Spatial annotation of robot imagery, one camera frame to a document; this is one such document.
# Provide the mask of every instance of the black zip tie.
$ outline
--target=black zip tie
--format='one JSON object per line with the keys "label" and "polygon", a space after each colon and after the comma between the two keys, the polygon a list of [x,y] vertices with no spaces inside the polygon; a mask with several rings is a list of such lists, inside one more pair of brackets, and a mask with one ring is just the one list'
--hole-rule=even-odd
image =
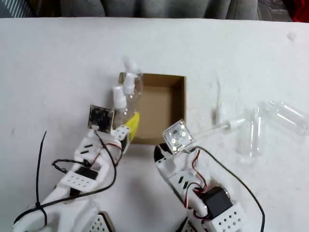
{"label": "black zip tie", "polygon": [[43,142],[44,142],[44,139],[45,139],[46,132],[47,131],[45,131],[44,136],[43,136],[42,141],[41,141],[40,152],[39,152],[39,159],[38,159],[38,167],[37,167],[37,177],[36,177],[36,183],[35,183],[36,198],[37,198],[37,202],[35,203],[35,206],[38,209],[40,209],[43,212],[43,214],[44,214],[44,226],[47,225],[47,214],[46,214],[45,210],[43,209],[43,207],[41,206],[41,203],[39,201],[39,172],[40,172],[40,163],[41,163]]}

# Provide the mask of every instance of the spray nozzle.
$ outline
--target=spray nozzle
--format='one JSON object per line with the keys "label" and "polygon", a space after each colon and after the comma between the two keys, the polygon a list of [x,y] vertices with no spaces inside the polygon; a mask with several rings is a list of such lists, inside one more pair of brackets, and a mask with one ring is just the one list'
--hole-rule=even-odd
{"label": "spray nozzle", "polygon": [[115,109],[126,108],[126,97],[123,92],[123,86],[118,84],[112,88],[114,96],[114,107]]}

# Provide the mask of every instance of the white spray cap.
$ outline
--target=white spray cap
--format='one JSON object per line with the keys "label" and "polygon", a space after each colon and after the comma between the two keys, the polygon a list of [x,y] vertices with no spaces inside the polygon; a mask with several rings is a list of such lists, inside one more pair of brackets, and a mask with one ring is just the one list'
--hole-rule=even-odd
{"label": "white spray cap", "polygon": [[124,56],[122,60],[123,60],[123,63],[125,65],[127,73],[134,73],[134,74],[139,73],[139,69],[138,69],[137,64],[134,60],[130,59],[128,56]]}
{"label": "white spray cap", "polygon": [[124,94],[133,94],[135,87],[135,74],[126,73],[126,78],[124,81]]}
{"label": "white spray cap", "polygon": [[115,109],[126,108],[126,97],[123,92],[123,86],[118,84],[112,88],[114,95],[114,107]]}

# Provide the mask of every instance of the plastic bottle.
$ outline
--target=plastic bottle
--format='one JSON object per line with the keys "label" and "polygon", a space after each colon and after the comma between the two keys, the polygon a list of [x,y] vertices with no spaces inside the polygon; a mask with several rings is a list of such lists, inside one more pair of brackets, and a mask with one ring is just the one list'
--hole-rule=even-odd
{"label": "plastic bottle", "polygon": [[113,128],[116,129],[124,125],[130,118],[130,112],[127,109],[126,97],[123,93],[123,86],[118,84],[112,88],[114,100],[114,121]]}
{"label": "plastic bottle", "polygon": [[309,135],[309,116],[285,102],[263,104],[266,115],[278,124],[301,136]]}
{"label": "plastic bottle", "polygon": [[124,80],[124,94],[126,96],[126,102],[128,109],[136,113],[138,107],[138,95],[135,90],[135,74],[126,73],[126,78]]}
{"label": "plastic bottle", "polygon": [[265,123],[262,115],[261,108],[256,107],[248,114],[248,119],[240,130],[238,151],[246,158],[253,158],[263,153]]}
{"label": "plastic bottle", "polygon": [[128,73],[135,75],[134,89],[135,89],[136,97],[139,98],[143,92],[143,82],[142,82],[143,74],[141,70],[138,68],[136,62],[130,59],[128,56],[125,56],[123,58],[123,62],[124,62],[125,69],[126,69],[125,78]]}
{"label": "plastic bottle", "polygon": [[127,107],[136,113],[138,112],[139,101],[143,90],[142,73],[140,73],[133,60],[124,57],[123,61],[126,68],[123,85]]}

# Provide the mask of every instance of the white table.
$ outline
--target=white table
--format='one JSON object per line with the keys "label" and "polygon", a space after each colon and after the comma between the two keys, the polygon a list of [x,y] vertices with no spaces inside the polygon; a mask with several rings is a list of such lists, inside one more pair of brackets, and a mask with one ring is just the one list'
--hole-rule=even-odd
{"label": "white table", "polygon": [[[111,86],[132,56],[147,73],[187,76],[187,122],[192,133],[210,127],[215,88],[233,117],[259,101],[283,100],[309,112],[309,25],[206,19],[38,18],[0,19],[1,231],[35,203],[35,172],[43,133],[40,198],[62,176],[50,165],[72,158],[85,136],[89,105],[111,107]],[[266,213],[266,232],[307,231],[308,140],[267,128],[263,156],[240,165],[237,133],[201,144],[238,174]],[[153,146],[133,145],[123,157],[115,185],[97,196],[119,232],[171,232],[185,216],[182,204],[153,162]],[[259,231],[261,216],[241,185],[231,180]],[[110,201],[117,195],[118,200]]]}

